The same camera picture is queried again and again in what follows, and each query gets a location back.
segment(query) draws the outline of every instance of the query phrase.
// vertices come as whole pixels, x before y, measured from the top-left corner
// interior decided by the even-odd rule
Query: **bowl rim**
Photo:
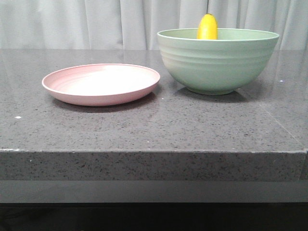
[[[176,31],[176,30],[197,30],[198,28],[179,28],[179,29],[170,29],[170,30],[162,30],[157,33],[158,36],[170,38],[170,39],[178,39],[178,40],[192,40],[192,41],[210,41],[210,42],[239,42],[239,41],[262,41],[262,40],[270,40],[270,39],[278,39],[279,34],[271,31],[266,30],[252,30],[252,29],[239,29],[239,28],[218,28],[218,30],[245,30],[245,31],[255,31],[255,32],[266,32],[268,34],[272,34],[272,37],[268,38],[255,38],[255,39],[196,39],[196,38],[179,38],[179,37],[172,37],[172,36],[166,36],[162,35],[161,33],[167,32],[167,31]]]

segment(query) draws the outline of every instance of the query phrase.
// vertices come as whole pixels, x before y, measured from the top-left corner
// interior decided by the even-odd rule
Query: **dark floor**
[[[308,204],[0,207],[0,231],[308,231]]]

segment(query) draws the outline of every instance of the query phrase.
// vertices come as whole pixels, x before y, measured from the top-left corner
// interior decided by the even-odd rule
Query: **bowl base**
[[[199,89],[193,89],[193,88],[187,88],[187,89],[192,92],[203,94],[203,95],[226,95],[234,91],[234,90],[207,91],[207,90],[199,90]]]

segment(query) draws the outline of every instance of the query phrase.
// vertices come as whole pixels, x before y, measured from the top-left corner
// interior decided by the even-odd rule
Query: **white curtain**
[[[0,48],[157,50],[158,31],[205,13],[280,34],[277,50],[308,47],[308,0],[0,0]]]

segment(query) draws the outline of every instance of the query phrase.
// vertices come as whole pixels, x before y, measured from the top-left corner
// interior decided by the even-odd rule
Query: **speckled granite surface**
[[[143,65],[161,80],[108,107],[63,103],[41,86],[91,63]],[[174,81],[158,51],[1,50],[0,180],[308,179],[307,68],[307,53],[276,52],[250,85],[205,96]]]

